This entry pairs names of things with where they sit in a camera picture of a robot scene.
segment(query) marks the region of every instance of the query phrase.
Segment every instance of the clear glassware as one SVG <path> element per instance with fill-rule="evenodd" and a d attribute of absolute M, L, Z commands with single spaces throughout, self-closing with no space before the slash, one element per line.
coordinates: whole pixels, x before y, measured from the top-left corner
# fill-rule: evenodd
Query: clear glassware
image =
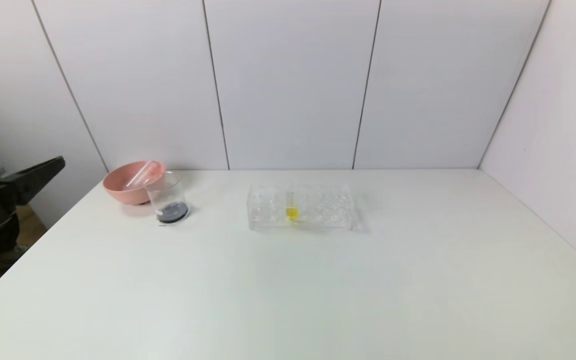
<path fill-rule="evenodd" d="M 255 228 L 346 229 L 353 226 L 354 203 L 347 187 L 250 186 L 248 225 Z"/>
<path fill-rule="evenodd" d="M 186 202 L 181 178 L 172 171 L 163 175 L 151 184 L 145 186 L 157 220 L 164 224 L 180 221 L 188 216 L 190 207 Z"/>

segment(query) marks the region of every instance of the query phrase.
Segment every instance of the white tabletop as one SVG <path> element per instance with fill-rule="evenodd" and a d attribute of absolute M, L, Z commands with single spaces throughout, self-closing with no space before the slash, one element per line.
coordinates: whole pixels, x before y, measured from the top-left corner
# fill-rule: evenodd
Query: white tabletop
<path fill-rule="evenodd" d="M 477 170 L 183 171 L 95 187 L 0 280 L 0 360 L 576 360 L 576 251 Z M 354 231 L 249 230 L 251 184 L 347 184 Z"/>

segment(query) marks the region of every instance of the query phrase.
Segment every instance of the yellow liquid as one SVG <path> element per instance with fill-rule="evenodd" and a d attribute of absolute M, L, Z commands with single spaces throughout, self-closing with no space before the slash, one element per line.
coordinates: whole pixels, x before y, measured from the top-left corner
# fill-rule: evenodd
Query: yellow liquid
<path fill-rule="evenodd" d="M 299 209 L 295 207 L 295 201 L 293 199 L 294 196 L 295 194 L 292 192 L 286 194 L 286 216 L 290 221 L 297 220 L 297 217 L 299 216 Z"/>

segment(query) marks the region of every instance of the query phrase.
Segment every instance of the white wall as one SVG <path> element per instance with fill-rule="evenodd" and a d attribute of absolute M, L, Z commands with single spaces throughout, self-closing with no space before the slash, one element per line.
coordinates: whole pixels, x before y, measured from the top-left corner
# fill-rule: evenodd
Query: white wall
<path fill-rule="evenodd" d="M 481 168 L 576 248 L 576 0 L 553 0 Z"/>
<path fill-rule="evenodd" d="M 355 169 L 476 168 L 547 0 L 382 0 Z"/>
<path fill-rule="evenodd" d="M 202 0 L 35 0 L 110 170 L 228 169 Z"/>
<path fill-rule="evenodd" d="M 16 172 L 63 155 L 66 167 L 32 207 L 53 225 L 106 169 L 29 1 L 0 0 L 0 160 Z"/>
<path fill-rule="evenodd" d="M 206 0 L 231 169 L 350 169 L 378 0 Z"/>

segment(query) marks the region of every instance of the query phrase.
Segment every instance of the dark liquid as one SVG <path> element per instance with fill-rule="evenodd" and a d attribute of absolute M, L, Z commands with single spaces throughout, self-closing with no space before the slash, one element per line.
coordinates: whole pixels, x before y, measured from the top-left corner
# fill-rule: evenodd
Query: dark liquid
<path fill-rule="evenodd" d="M 162 212 L 162 214 L 157 215 L 157 220 L 164 224 L 171 224 L 180 221 L 188 215 L 188 205 L 181 201 L 173 202 L 159 211 Z"/>

